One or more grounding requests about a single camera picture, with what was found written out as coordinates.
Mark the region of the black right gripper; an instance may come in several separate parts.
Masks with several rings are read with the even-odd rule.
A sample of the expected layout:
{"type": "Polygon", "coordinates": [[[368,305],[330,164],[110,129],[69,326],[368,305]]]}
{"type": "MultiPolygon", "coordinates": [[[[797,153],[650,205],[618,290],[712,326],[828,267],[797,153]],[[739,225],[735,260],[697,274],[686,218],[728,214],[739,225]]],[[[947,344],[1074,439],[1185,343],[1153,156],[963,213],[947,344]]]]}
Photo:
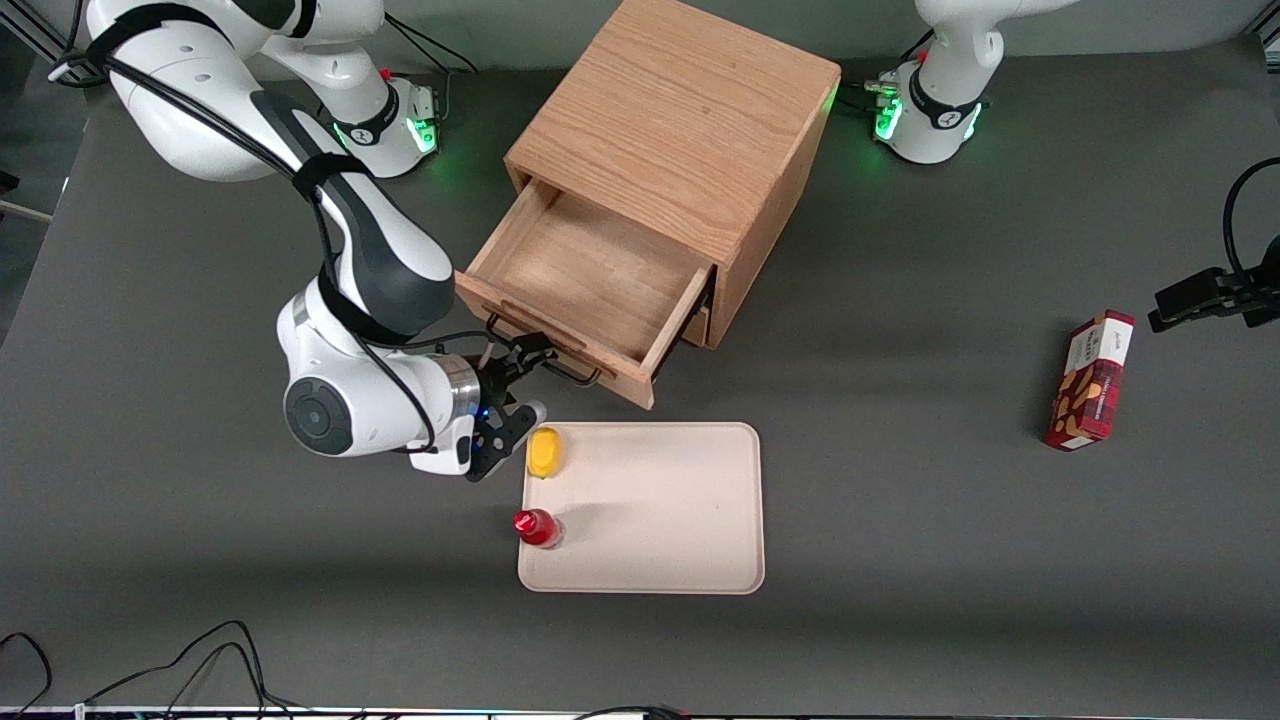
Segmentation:
{"type": "Polygon", "coordinates": [[[541,332],[508,341],[508,357],[466,355],[476,374],[480,395],[465,478],[480,482],[492,475],[538,427],[538,405],[521,405],[511,388],[547,363],[557,360],[553,343],[541,332]]]}

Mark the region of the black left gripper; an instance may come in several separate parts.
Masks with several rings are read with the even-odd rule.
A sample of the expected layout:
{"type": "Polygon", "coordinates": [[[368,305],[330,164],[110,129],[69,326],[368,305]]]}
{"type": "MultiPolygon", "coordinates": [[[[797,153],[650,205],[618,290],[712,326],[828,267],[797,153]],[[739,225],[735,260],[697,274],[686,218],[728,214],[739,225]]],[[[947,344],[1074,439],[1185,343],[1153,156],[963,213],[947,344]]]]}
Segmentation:
{"type": "Polygon", "coordinates": [[[1222,268],[1207,268],[1155,295],[1156,309],[1147,316],[1152,332],[1158,334],[1188,322],[1240,313],[1251,329],[1277,320],[1279,236],[1270,241],[1261,263],[1251,269],[1240,265],[1235,252],[1235,270],[1249,295],[1248,309],[1242,311],[1236,305],[1235,275],[1222,268]]]}

